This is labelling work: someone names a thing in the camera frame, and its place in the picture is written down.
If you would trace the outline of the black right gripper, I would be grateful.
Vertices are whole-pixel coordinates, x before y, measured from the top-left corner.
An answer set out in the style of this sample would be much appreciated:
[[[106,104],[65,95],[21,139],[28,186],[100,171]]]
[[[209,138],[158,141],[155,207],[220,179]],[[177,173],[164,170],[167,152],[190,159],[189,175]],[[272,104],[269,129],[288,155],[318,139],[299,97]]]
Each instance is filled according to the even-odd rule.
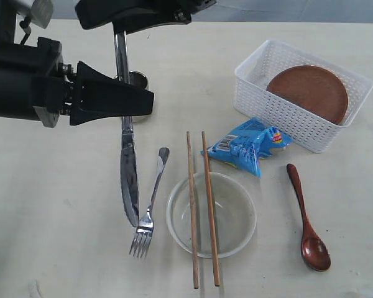
[[[133,34],[162,25],[189,24],[191,14],[203,11],[216,0],[78,1],[75,11],[83,29],[113,23],[115,33]],[[161,11],[149,13],[149,6]]]

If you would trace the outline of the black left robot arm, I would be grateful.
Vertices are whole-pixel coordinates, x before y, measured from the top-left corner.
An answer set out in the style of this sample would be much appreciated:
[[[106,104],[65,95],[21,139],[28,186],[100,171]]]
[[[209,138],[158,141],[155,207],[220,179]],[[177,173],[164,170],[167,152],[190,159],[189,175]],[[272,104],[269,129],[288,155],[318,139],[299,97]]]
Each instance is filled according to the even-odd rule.
[[[59,41],[39,37],[37,46],[15,43],[15,5],[0,1],[0,117],[39,121],[54,128],[122,116],[150,115],[154,94],[106,76],[82,61],[66,65]]]

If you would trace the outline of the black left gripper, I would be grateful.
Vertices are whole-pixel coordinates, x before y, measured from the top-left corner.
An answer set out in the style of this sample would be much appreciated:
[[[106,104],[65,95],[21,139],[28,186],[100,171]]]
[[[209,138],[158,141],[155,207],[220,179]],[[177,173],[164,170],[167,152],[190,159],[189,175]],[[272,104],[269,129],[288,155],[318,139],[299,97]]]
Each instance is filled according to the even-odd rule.
[[[70,116],[70,125],[76,126],[153,111],[154,93],[146,89],[110,78],[82,61],[76,78],[70,72],[57,40],[40,37],[35,47],[0,42],[0,117],[54,127],[60,115]]]

